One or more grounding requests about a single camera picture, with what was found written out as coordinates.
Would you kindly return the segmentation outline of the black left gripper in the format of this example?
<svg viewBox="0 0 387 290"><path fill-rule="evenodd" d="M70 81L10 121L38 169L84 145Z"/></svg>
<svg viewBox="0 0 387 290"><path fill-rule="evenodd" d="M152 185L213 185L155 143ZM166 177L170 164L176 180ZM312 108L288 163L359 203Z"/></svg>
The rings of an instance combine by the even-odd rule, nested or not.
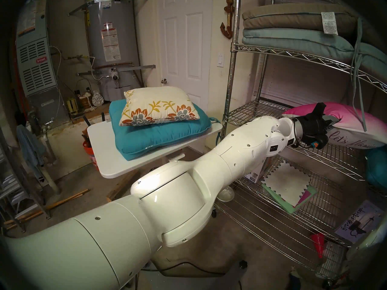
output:
<svg viewBox="0 0 387 290"><path fill-rule="evenodd" d="M299 116L298 121L302 127L301 142L312 148L324 148L328 143L328 131L341 121L337 117L325 117L326 104L319 102L314 107L314 114L309 113Z"/></svg>

